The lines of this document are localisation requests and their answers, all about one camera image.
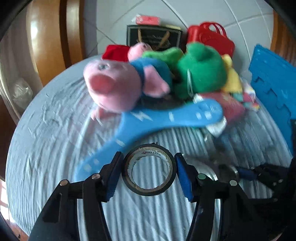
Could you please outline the green plush frog cape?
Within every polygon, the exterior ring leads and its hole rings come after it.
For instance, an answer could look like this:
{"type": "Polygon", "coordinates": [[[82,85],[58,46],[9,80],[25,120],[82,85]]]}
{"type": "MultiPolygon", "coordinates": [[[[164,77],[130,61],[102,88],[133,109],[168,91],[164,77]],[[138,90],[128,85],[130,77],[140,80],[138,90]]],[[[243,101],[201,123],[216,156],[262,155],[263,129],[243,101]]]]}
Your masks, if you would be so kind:
{"type": "Polygon", "coordinates": [[[227,70],[221,55],[200,42],[187,45],[187,52],[172,47],[165,51],[145,51],[143,57],[167,64],[173,79],[173,95],[180,100],[191,99],[196,93],[220,90],[227,82],[227,70]]]}

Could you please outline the pink pig plush blue shirt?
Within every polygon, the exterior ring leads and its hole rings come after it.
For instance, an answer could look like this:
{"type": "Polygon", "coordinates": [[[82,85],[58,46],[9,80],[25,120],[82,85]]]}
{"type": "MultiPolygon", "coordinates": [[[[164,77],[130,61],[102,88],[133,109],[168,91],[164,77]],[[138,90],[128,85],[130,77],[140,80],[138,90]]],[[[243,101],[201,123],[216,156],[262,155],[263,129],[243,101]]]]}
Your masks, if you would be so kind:
{"type": "Polygon", "coordinates": [[[131,62],[97,59],[83,71],[88,92],[97,104],[91,118],[133,110],[140,98],[162,98],[173,88],[168,65],[153,58],[131,62]]]}

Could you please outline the dark green gift box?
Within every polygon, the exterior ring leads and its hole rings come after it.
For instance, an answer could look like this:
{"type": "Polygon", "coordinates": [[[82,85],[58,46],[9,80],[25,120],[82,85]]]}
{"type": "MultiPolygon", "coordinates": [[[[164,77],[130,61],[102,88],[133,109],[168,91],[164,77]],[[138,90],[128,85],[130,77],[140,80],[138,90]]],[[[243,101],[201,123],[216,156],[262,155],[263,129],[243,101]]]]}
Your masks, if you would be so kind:
{"type": "Polygon", "coordinates": [[[139,42],[149,44],[154,51],[164,51],[171,47],[179,47],[183,31],[165,26],[128,25],[126,44],[134,46],[139,42]]]}

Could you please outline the light blue striped bedsheet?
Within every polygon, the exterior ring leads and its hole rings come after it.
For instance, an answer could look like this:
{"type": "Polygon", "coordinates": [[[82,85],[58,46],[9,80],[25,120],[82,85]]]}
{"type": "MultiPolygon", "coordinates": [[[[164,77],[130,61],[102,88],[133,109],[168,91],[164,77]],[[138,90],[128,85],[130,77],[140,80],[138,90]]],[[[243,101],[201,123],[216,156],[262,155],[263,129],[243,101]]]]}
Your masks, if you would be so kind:
{"type": "MultiPolygon", "coordinates": [[[[81,61],[47,84],[20,119],[6,163],[9,209],[17,225],[31,230],[52,192],[63,179],[72,181],[75,166],[113,137],[120,117],[101,123],[89,114],[95,108],[81,61]]],[[[203,160],[229,159],[241,167],[262,163],[289,166],[291,154],[280,130],[265,108],[249,111],[214,141],[196,128],[170,128],[138,141],[158,143],[171,153],[203,160]]],[[[120,180],[111,200],[103,205],[113,240],[185,240],[195,204],[175,180],[164,193],[144,197],[120,180]]]]}

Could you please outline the red toy suitcase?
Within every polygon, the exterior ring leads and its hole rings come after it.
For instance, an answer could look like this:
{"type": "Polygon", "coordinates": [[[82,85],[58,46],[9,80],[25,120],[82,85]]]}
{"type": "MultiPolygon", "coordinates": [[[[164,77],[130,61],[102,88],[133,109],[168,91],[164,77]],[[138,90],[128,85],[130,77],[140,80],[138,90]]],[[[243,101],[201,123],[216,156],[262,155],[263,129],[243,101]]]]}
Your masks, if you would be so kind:
{"type": "Polygon", "coordinates": [[[227,36],[222,25],[216,22],[203,22],[191,25],[187,30],[187,44],[200,42],[213,47],[220,55],[228,54],[233,57],[235,44],[227,36]]]}

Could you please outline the black tape roll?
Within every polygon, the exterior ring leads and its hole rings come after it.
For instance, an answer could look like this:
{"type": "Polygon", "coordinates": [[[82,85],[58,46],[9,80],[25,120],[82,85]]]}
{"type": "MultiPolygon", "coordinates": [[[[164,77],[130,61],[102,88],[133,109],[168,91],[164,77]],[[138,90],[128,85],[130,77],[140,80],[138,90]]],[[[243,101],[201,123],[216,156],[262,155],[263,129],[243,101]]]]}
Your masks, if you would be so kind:
{"type": "Polygon", "coordinates": [[[132,192],[156,196],[172,185],[176,173],[173,155],[157,143],[151,143],[140,145],[125,156],[121,175],[132,192]]]}

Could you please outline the pink small box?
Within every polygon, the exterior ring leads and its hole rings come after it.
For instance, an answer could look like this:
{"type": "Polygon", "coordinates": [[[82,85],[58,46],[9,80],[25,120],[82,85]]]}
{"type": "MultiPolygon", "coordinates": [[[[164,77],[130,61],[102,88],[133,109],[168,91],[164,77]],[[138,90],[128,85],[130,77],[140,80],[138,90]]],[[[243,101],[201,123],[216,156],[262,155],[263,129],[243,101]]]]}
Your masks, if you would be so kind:
{"type": "Polygon", "coordinates": [[[158,26],[161,23],[161,19],[157,16],[136,15],[135,16],[135,23],[137,25],[158,26]]]}

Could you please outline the red patterned packet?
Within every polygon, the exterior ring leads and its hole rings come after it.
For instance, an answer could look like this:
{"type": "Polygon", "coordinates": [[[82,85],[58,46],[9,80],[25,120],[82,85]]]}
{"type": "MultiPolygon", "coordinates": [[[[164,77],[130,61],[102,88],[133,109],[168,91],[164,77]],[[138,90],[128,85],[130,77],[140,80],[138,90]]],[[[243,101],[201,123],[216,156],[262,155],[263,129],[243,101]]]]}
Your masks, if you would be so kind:
{"type": "Polygon", "coordinates": [[[234,99],[230,94],[223,92],[209,92],[196,94],[195,96],[214,99],[215,101],[220,103],[227,123],[233,123],[234,121],[239,120],[244,115],[244,106],[239,101],[234,99]]]}

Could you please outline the pink pig plush red dress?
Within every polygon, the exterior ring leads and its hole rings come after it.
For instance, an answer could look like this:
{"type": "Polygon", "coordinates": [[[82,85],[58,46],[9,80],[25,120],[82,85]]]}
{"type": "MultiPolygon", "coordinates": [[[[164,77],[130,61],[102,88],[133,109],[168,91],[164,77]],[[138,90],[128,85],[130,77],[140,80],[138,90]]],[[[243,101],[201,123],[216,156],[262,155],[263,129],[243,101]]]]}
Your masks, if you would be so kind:
{"type": "Polygon", "coordinates": [[[145,51],[152,51],[149,44],[139,42],[133,46],[108,45],[102,55],[104,60],[130,62],[143,55],[145,51]]]}

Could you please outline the yellow duck plush green hood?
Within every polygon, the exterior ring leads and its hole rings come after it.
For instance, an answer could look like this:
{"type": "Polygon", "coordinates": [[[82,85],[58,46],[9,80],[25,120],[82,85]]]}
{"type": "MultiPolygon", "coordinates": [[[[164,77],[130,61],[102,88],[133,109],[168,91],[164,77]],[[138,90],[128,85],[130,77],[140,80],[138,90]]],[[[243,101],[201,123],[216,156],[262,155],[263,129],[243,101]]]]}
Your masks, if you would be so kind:
{"type": "Polygon", "coordinates": [[[231,57],[228,54],[224,54],[222,55],[222,60],[226,69],[227,79],[221,91],[226,93],[242,93],[242,83],[238,73],[233,68],[231,57]]]}

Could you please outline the wooden headboard frame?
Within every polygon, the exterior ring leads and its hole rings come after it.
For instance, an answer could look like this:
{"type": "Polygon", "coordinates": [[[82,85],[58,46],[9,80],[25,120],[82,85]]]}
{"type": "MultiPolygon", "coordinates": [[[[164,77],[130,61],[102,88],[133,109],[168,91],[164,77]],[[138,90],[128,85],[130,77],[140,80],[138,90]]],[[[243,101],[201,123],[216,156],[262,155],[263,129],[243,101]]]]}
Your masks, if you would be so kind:
{"type": "Polygon", "coordinates": [[[41,89],[85,58],[84,1],[21,1],[1,23],[1,180],[13,132],[41,89]]]}

